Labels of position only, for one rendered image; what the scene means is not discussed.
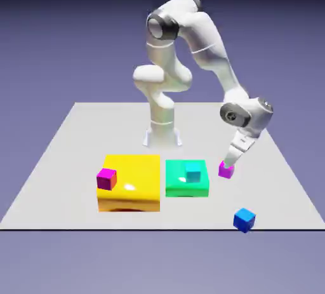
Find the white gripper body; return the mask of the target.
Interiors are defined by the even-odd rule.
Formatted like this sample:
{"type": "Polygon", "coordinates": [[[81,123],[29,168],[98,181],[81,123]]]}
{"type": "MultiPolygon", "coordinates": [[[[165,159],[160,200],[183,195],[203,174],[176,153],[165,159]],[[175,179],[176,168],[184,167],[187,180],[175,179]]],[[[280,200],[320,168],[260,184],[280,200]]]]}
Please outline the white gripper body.
{"type": "Polygon", "coordinates": [[[223,159],[226,167],[234,166],[237,160],[244,154],[244,151],[236,145],[230,144],[227,155],[223,159]]]}

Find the small violet cube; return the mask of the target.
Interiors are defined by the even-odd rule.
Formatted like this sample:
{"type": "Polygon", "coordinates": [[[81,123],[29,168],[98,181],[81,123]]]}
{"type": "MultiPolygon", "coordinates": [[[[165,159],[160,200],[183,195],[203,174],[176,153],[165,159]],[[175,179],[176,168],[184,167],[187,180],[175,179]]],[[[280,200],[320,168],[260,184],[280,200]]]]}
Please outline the small violet cube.
{"type": "Polygon", "coordinates": [[[234,166],[226,166],[224,161],[222,161],[218,168],[218,176],[231,179],[234,174],[234,166]]]}

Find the small cyan cube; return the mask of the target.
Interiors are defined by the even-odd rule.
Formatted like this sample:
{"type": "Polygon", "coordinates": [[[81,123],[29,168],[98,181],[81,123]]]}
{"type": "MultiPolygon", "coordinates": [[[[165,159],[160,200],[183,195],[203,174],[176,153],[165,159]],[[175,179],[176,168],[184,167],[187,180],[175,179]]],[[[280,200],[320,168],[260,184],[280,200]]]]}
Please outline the small cyan cube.
{"type": "Polygon", "coordinates": [[[185,179],[187,182],[196,183],[201,179],[201,166],[198,162],[185,163],[185,179]]]}

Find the small blue cube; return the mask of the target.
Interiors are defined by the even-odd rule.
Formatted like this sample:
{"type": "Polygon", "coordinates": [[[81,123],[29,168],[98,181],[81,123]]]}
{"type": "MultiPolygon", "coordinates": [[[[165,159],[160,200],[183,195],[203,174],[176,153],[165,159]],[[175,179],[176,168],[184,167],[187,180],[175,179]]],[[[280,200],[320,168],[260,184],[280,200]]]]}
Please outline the small blue cube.
{"type": "Polygon", "coordinates": [[[233,226],[243,232],[247,233],[255,224],[256,215],[247,210],[246,208],[241,208],[234,214],[233,226]]]}

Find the small magenta cube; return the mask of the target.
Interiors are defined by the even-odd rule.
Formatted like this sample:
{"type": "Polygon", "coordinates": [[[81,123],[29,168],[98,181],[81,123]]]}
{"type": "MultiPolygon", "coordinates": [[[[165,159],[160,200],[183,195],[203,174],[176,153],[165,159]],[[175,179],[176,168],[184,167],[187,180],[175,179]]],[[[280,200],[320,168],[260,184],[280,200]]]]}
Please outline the small magenta cube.
{"type": "Polygon", "coordinates": [[[102,168],[96,176],[97,188],[103,190],[112,190],[117,183],[117,171],[102,168]]]}

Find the large green box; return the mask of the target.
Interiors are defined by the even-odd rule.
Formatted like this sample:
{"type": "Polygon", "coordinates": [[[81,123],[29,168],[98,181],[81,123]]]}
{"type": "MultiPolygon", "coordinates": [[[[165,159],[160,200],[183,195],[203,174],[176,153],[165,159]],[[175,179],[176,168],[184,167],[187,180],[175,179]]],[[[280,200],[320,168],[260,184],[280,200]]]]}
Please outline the large green box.
{"type": "Polygon", "coordinates": [[[205,160],[166,160],[166,197],[208,197],[209,176],[205,160]],[[191,183],[185,179],[185,163],[198,162],[201,166],[200,182],[191,183]]]}

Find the large yellow box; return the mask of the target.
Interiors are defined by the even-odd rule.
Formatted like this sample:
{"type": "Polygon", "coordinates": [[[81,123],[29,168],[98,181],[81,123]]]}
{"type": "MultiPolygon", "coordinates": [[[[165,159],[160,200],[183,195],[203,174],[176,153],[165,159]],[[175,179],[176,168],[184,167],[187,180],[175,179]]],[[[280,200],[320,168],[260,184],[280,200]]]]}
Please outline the large yellow box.
{"type": "Polygon", "coordinates": [[[117,183],[110,191],[97,188],[100,212],[160,210],[160,156],[107,155],[102,168],[116,170],[117,183]]]}

